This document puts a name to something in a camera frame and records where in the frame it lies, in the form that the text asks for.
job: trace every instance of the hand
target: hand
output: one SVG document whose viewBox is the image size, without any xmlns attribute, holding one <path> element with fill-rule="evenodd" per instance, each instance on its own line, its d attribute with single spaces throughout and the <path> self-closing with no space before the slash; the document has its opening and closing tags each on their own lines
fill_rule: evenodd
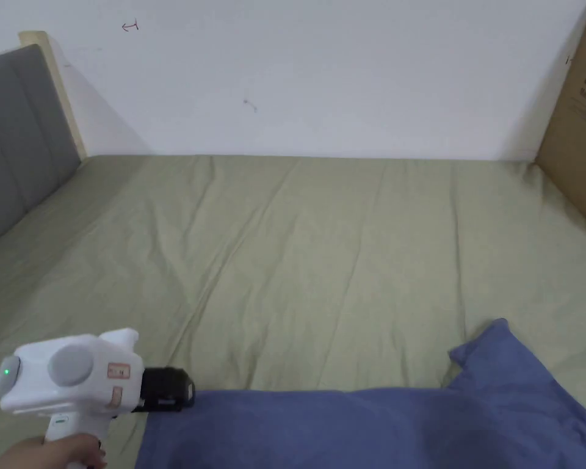
<svg viewBox="0 0 586 469">
<path fill-rule="evenodd" d="M 105 455 L 91 435 L 72 435 L 53 442 L 37 437 L 11 446 L 0 456 L 0 469 L 65 469 L 69 463 L 103 469 Z"/>
</svg>

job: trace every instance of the blue pillow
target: blue pillow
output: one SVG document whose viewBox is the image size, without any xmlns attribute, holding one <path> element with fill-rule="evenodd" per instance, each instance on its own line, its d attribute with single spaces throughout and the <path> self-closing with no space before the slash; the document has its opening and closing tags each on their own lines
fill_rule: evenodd
<svg viewBox="0 0 586 469">
<path fill-rule="evenodd" d="M 586 410 L 497 319 L 443 389 L 205 391 L 149 415 L 137 469 L 586 469 Z"/>
</svg>

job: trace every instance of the wall mark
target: wall mark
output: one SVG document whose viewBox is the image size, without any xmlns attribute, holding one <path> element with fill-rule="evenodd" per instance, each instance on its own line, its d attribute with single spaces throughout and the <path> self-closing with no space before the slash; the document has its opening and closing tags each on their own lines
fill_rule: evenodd
<svg viewBox="0 0 586 469">
<path fill-rule="evenodd" d="M 135 18 L 135 24 L 126 25 L 126 23 L 123 23 L 123 24 L 121 25 L 121 28 L 122 28 L 124 31 L 126 31 L 126 32 L 128 32 L 128 28 L 129 28 L 129 27 L 136 27 L 136 28 L 137 28 L 137 31 L 139 30 L 139 27 L 137 26 L 137 19 L 136 19 L 136 18 Z"/>
<path fill-rule="evenodd" d="M 243 100 L 243 104 L 246 106 L 250 106 L 255 112 L 258 112 L 258 107 L 256 107 L 251 101 Z"/>
</svg>

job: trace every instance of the orange label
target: orange label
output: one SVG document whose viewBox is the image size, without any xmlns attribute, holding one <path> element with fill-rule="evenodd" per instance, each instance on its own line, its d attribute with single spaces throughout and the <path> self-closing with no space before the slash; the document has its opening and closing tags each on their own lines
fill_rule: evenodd
<svg viewBox="0 0 586 469">
<path fill-rule="evenodd" d="M 129 380 L 131 366 L 127 363 L 109 363 L 106 376 L 110 380 Z"/>
<path fill-rule="evenodd" d="M 113 386 L 113 395 L 110 397 L 110 402 L 106 405 L 109 409 L 117 409 L 121 404 L 121 394 L 123 388 L 121 386 Z"/>
</svg>

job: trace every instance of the upholstered headboard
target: upholstered headboard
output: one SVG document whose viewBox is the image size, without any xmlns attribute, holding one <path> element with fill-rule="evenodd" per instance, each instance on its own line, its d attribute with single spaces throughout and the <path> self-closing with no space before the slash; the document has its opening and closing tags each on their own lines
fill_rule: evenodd
<svg viewBox="0 0 586 469">
<path fill-rule="evenodd" d="M 0 235 L 65 183 L 81 159 L 37 45 L 0 55 Z"/>
</svg>

